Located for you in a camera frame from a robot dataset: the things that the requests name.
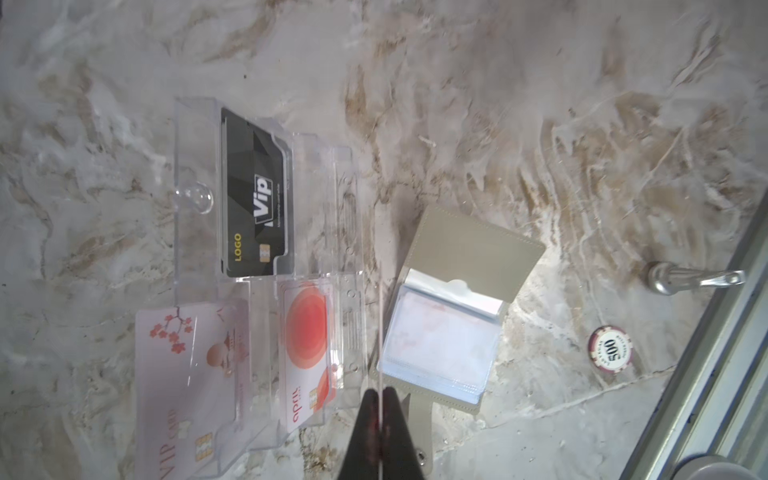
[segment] faucet handle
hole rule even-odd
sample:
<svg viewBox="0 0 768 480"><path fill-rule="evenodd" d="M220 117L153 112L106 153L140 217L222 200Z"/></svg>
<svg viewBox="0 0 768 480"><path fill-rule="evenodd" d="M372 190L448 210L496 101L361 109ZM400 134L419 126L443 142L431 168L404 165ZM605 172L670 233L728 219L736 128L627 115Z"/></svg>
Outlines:
<svg viewBox="0 0 768 480"><path fill-rule="evenodd" d="M648 270L648 286L655 293L674 295L681 290L692 290L700 286L740 285L746 281L744 270L723 270L711 272L683 268L671 262L659 262Z"/></svg>

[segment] cherry blossom design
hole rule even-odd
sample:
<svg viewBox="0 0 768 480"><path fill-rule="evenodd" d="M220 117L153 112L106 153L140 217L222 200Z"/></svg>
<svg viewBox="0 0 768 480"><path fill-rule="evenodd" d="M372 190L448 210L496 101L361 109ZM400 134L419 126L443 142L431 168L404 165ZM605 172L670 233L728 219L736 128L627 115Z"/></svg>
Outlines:
<svg viewBox="0 0 768 480"><path fill-rule="evenodd" d="M184 333L192 333L194 327L191 325L192 317L182 318L181 308L176 307L176 315L166 315L163 318L163 323L158 323L149 332L149 336L152 338L158 337L167 339L171 344L170 350L173 353L182 353L186 351L186 343L181 342L181 330Z"/></svg>

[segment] white marble surface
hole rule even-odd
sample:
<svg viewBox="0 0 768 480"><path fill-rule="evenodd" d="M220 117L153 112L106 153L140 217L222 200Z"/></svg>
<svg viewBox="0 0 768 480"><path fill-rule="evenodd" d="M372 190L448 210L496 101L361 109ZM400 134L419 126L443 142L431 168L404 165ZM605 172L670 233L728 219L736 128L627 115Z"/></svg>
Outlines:
<svg viewBox="0 0 768 480"><path fill-rule="evenodd" d="M133 478L133 316L171 301L175 95L351 146L371 285L430 202L546 243L481 414L435 410L436 478L618 477L709 298L652 296L642 266L724 267L768 184L760 0L3 4L3 478ZM637 349L615 377L585 350L605 323ZM227 477L332 478L354 417Z"/></svg>

